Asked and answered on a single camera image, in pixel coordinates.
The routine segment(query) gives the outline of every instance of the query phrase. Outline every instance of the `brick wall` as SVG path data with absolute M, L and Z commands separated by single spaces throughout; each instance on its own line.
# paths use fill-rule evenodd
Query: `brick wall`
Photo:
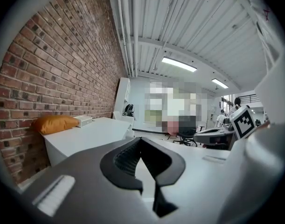
M 15 181 L 49 165 L 34 119 L 111 117 L 124 76 L 109 0 L 52 0 L 38 11 L 0 69 L 0 151 Z

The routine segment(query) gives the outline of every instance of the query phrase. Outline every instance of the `corrugated metal ceiling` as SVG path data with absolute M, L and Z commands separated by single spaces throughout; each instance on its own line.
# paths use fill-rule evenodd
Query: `corrugated metal ceiling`
M 139 42 L 139 72 L 198 82 L 214 92 L 216 85 L 211 82 L 213 78 L 220 79 L 230 88 L 253 89 L 265 76 L 263 47 L 255 23 L 239 1 L 140 2 L 138 34 L 139 38 L 147 39 L 146 42 Z M 133 0 L 129 0 L 129 4 L 133 36 Z M 116 23 L 120 32 L 119 19 Z M 166 49 L 168 45 L 190 52 L 190 55 Z M 190 64 L 198 70 L 191 73 L 162 63 L 164 56 Z

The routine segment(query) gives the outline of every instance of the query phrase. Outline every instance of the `white cabinet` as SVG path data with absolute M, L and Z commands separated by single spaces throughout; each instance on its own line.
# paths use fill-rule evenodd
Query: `white cabinet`
M 125 104 L 129 101 L 131 91 L 130 79 L 121 78 L 118 86 L 118 94 L 116 96 L 114 111 L 124 112 Z

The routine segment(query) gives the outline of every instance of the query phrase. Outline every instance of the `desk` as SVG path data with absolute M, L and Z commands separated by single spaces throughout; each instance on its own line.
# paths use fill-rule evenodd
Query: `desk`
M 51 166 L 79 151 L 125 139 L 130 125 L 121 120 L 98 118 L 82 128 L 44 135 Z

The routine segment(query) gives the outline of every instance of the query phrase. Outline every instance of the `person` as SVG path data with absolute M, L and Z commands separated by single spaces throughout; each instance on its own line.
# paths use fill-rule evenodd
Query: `person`
M 235 106 L 230 109 L 229 115 L 236 112 L 239 108 L 241 108 L 241 99 L 239 97 L 237 97 L 237 98 L 235 98 Z
M 264 0 L 248 0 L 257 16 L 256 27 L 262 42 L 267 73 L 278 60 L 280 51 L 285 47 L 285 34 L 275 14 Z
M 215 128 L 220 128 L 223 126 L 223 121 L 225 120 L 224 110 L 221 110 L 221 114 L 218 115 Z

